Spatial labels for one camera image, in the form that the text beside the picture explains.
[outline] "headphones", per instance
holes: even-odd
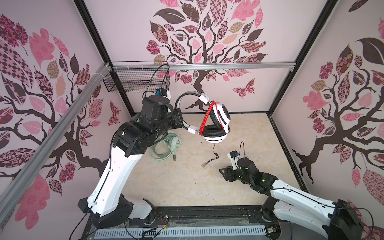
[[[228,110],[225,108],[225,106],[222,103],[210,101],[209,98],[203,93],[189,91],[182,94],[176,100],[175,109],[180,108],[180,100],[186,95],[198,96],[203,103],[210,103],[210,106],[208,108],[207,113],[205,114],[204,120],[200,128],[191,126],[187,124],[184,120],[183,127],[187,129],[190,133],[199,133],[199,135],[203,136],[204,139],[209,143],[222,142],[231,130],[229,128],[229,122],[231,121],[231,117],[229,116]],[[208,116],[211,118],[213,124],[205,126]]]

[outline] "wire basket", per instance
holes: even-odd
[[[158,68],[118,68],[114,72],[109,72],[104,78],[105,87],[110,93],[154,92],[159,88],[169,90],[169,83],[169,65],[167,64]]]

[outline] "tree branch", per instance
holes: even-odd
[[[24,136],[24,135],[21,135],[19,132],[18,132],[18,127],[19,125],[21,124],[20,122],[22,121],[23,119],[20,118],[20,120],[15,123],[15,126],[14,128],[11,128],[11,127],[0,127],[0,131],[11,131],[13,132],[16,136],[18,136],[21,140],[27,140],[27,139],[30,139],[32,141],[34,141],[35,143],[41,145],[41,141],[37,138],[35,138],[34,136],[32,135],[28,135],[28,136]]]

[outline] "metal frame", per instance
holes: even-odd
[[[103,63],[92,76],[88,84],[84,87],[81,94],[76,98],[68,111],[59,120],[52,132],[47,136],[43,143],[37,148],[31,159],[24,165],[20,173],[15,177],[11,184],[0,197],[0,225],[4,223],[11,211],[15,208],[24,192],[29,188],[36,175],[41,170],[46,160],[51,155],[59,141],[64,136],[69,126],[75,120],[80,110],[85,106],[88,99],[93,94],[99,83],[110,71],[108,63]]]

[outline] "floor surface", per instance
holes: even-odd
[[[184,114],[183,118],[188,124],[200,126],[204,115]],[[220,168],[231,165],[227,153],[239,151],[241,141],[245,144],[245,156],[260,172],[275,175],[299,188],[266,114],[231,114],[230,128],[227,138],[215,146],[220,158],[205,168],[201,168],[201,164],[215,157],[213,144],[185,129],[174,130],[181,138],[176,161],[170,157],[158,162],[147,150],[132,170],[122,193],[131,199],[146,198],[155,206],[263,204],[266,195],[240,181],[227,182],[219,172]],[[162,153],[162,149],[158,146],[156,150]]]

